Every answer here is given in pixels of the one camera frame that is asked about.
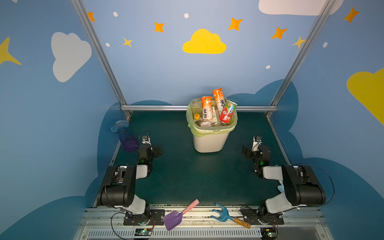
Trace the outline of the red label clear bottle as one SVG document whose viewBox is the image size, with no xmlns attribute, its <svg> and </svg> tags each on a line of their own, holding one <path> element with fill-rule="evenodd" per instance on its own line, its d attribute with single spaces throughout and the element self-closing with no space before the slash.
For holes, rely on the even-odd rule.
<svg viewBox="0 0 384 240">
<path fill-rule="evenodd" d="M 238 104 L 232 100 L 227 100 L 220 115 L 220 121 L 226 125 L 230 122 Z"/>
</svg>

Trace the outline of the orange label white bottle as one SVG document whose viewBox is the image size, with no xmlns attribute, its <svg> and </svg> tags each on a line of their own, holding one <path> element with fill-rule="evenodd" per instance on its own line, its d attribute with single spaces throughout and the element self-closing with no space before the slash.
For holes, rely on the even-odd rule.
<svg viewBox="0 0 384 240">
<path fill-rule="evenodd" d="M 226 104 L 226 100 L 225 100 L 224 95 L 223 95 L 223 90 L 221 88 L 218 88 L 218 89 L 213 90 L 212 93 L 213 93 L 213 96 L 214 96 L 215 101 L 217 103 L 217 109 L 218 109 L 218 113 L 220 115 L 222 113 L 224 107 L 225 107 L 225 104 Z"/>
</svg>

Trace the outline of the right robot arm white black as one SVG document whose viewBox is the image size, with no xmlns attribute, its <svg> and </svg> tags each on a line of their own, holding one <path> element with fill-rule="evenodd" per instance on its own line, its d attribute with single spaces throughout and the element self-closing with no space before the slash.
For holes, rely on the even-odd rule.
<svg viewBox="0 0 384 240">
<path fill-rule="evenodd" d="M 327 201 L 313 168 L 303 165 L 271 166 L 271 151 L 268 146 L 252 148 L 243 146 L 242 154 L 254 163 L 254 172 L 266 180 L 278 181 L 283 190 L 273 198 L 262 201 L 259 216 L 277 215 L 298 207 L 321 206 Z"/>
</svg>

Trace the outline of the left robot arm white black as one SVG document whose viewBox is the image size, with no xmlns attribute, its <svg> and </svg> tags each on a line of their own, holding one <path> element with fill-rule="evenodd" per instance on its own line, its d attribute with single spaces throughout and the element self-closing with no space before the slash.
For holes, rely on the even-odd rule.
<svg viewBox="0 0 384 240">
<path fill-rule="evenodd" d="M 97 195 L 97 205 L 122 209 L 126 225 L 148 225 L 154 222 L 149 204 L 136 195 L 136 181 L 148 177 L 153 161 L 163 154 L 161 146 L 143 144 L 138 148 L 138 163 L 110 166 Z"/>
</svg>

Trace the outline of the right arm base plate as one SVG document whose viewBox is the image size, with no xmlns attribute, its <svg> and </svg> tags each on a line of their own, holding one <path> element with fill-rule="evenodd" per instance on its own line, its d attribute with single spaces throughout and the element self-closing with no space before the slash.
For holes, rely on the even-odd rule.
<svg viewBox="0 0 384 240">
<path fill-rule="evenodd" d="M 251 225 L 283 225 L 284 220 L 281 214 L 262 214 L 258 209 L 253 209 L 249 206 L 242 206 L 240 213 L 244 217 L 244 221 Z"/>
</svg>

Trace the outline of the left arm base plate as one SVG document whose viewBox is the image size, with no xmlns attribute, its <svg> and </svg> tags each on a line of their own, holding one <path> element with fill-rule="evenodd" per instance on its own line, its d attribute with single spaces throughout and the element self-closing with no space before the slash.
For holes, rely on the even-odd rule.
<svg viewBox="0 0 384 240">
<path fill-rule="evenodd" d="M 163 218 L 165 216 L 164 210 L 145 210 L 143 214 L 135 215 L 126 212 L 124 217 L 124 226 L 162 226 L 164 224 Z"/>
</svg>

